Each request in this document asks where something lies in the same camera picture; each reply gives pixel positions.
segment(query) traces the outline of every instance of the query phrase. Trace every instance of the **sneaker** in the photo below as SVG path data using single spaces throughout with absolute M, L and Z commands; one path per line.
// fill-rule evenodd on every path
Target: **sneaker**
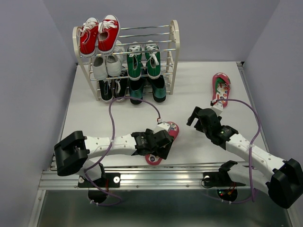
M 130 97 L 143 99 L 143 89 L 145 84 L 145 78 L 141 77 L 138 80 L 129 81 L 129 95 Z M 134 105 L 140 104 L 142 101 L 130 99 Z
M 110 83 L 111 83 L 110 79 L 99 80 L 101 99 L 106 103 L 109 103 L 113 98 L 113 94 L 110 89 Z
M 122 70 L 120 75 L 120 77 L 127 77 L 127 71 L 126 70 Z M 119 98 L 119 97 L 124 97 L 126 95 L 126 88 L 128 85 L 128 78 L 124 78 L 124 79 L 115 79 L 115 92 L 114 92 L 114 97 L 115 98 Z M 118 99 L 118 102 L 122 102 L 124 100 L 124 98 Z
M 137 42 L 133 42 L 127 49 L 127 52 L 142 51 L 142 47 Z M 130 53 L 127 55 L 128 76 L 131 80 L 138 80 L 141 77 L 141 59 L 142 53 Z
M 105 57 L 96 57 L 93 63 L 94 77 L 97 80 L 103 80 L 107 77 L 107 69 L 105 64 Z
M 158 79 L 147 78 L 152 87 L 152 96 L 157 103 L 164 102 L 166 99 L 166 87 L 164 77 L 160 75 Z
M 119 37 L 120 24 L 114 15 L 107 15 L 98 26 L 98 49 L 101 53 L 112 53 Z
M 125 52 L 123 46 L 115 46 L 114 53 Z M 106 57 L 107 73 L 111 77 L 118 77 L 122 70 L 123 54 L 110 55 Z
M 99 21 L 94 18 L 88 18 L 81 29 L 78 29 L 77 36 L 80 37 L 80 52 L 83 57 L 91 57 L 95 54 L 95 44 L 98 36 Z
M 149 40 L 148 42 L 151 42 L 150 44 L 146 44 L 144 46 L 145 51 L 154 51 L 159 50 L 159 46 L 155 43 L 152 43 L 152 40 Z M 145 53 L 146 57 L 146 67 L 147 67 L 147 74 L 151 79 L 157 79 L 159 78 L 161 74 L 161 54 L 160 52 L 147 52 Z

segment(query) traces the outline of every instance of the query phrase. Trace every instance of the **slipper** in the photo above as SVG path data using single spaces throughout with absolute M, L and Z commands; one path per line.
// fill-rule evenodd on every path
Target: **slipper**
M 213 76 L 213 100 L 227 99 L 231 89 L 231 80 L 225 73 L 218 72 Z M 227 106 L 227 101 L 222 101 L 223 107 Z
M 169 135 L 172 136 L 175 141 L 175 139 L 179 134 L 179 127 L 174 122 L 167 122 L 167 123 L 170 124 Z M 149 154 L 149 155 L 145 155 L 145 160 L 148 164 L 152 166 L 157 166 L 162 161 L 162 158 Z

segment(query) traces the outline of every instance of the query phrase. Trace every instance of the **teal shoe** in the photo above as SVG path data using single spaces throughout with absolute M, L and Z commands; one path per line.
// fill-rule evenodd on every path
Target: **teal shoe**
M 158 79 L 147 78 L 152 87 L 152 96 L 157 103 L 164 102 L 166 99 L 166 87 L 164 77 L 160 75 Z
M 130 45 L 127 49 L 127 52 L 136 52 L 142 51 L 142 47 L 139 44 Z M 131 80 L 138 80 L 141 77 L 141 59 L 142 53 L 130 53 L 127 55 L 127 67 L 128 67 L 128 76 Z
M 129 95 L 130 97 L 143 99 L 143 89 L 145 84 L 145 78 L 141 77 L 138 80 L 129 80 Z M 142 101 L 130 99 L 134 105 L 140 104 Z
M 146 44 L 144 46 L 145 51 L 154 51 L 159 50 L 159 46 L 153 43 L 152 40 L 149 40 L 150 44 Z M 160 52 L 147 52 L 145 53 L 146 57 L 146 67 L 147 67 L 147 74 L 151 79 L 159 78 L 161 74 L 161 54 Z

